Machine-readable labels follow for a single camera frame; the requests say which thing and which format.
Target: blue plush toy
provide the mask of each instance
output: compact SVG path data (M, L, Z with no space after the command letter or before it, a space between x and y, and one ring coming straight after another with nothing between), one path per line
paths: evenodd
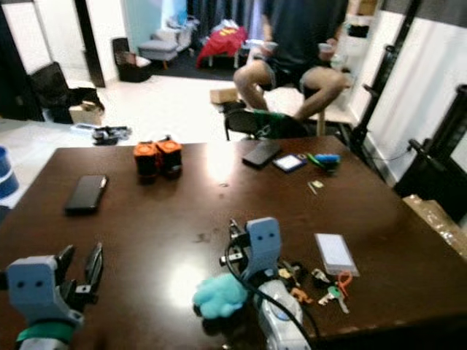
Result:
M240 309L248 297L247 291L231 273L202 281L193 302L205 319L229 317Z

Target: dark brown tabletop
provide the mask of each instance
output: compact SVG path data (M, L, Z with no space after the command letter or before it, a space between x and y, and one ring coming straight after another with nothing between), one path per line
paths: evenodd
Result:
M201 280L226 272L218 259L230 218L275 217L287 260L322 268L314 235L339 233L360 271L348 289L350 314L338 303L309 308L324 338L467 315L464 261L382 180L333 137L281 144L282 154L338 153L341 166L333 176L311 164L256 171L242 164L254 141L188 144L179 179L141 186L132 147L58 149L1 226L0 267L74 244L68 277L82 281L87 254L102 242L100 300L86 308L74 349L263 349L254 312L227 334L206 331L191 298ZM86 174L109 177L99 212L67 217L63 205ZM306 183L317 179L325 186L315 196ZM305 289L324 294L309 280ZM13 349L25 322L6 292L0 313L1 348Z

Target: tiled floor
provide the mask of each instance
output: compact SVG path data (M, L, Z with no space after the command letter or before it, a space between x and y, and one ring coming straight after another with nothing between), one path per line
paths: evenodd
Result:
M209 91L232 86L232 82L219 80L158 76L140 84L115 82L99 90L106 107L104 125L127 125L133 129L131 138L119 145L161 139L167 133L182 143L224 142L223 117L210 104ZM267 93L266 100L271 110L293 114L302 97L293 89L282 88ZM327 118L346 120L347 115L330 106ZM0 200L0 205L16 205L55 149L93 146L90 136L72 133L69 126L0 118L0 144L9 150L20 183L20 189ZM241 137L244 136L237 134L232 139Z

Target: black t-shirt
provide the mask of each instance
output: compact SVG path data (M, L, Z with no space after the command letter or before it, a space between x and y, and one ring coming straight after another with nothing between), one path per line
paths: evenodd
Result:
M316 66L318 44L333 38L349 0L265 0L263 14L279 44L272 58L284 68Z

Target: bare leg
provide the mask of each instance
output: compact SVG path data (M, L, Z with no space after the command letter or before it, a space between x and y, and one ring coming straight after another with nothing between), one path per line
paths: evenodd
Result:
M316 67L305 73L304 85L309 89L319 91L305 100L293 116L302 122L324 110L339 96L343 89L350 86L342 73L324 67Z
M271 84L265 62L256 60L241 67L233 75L233 81L248 106L253 109L268 110L263 94L256 88L258 85Z

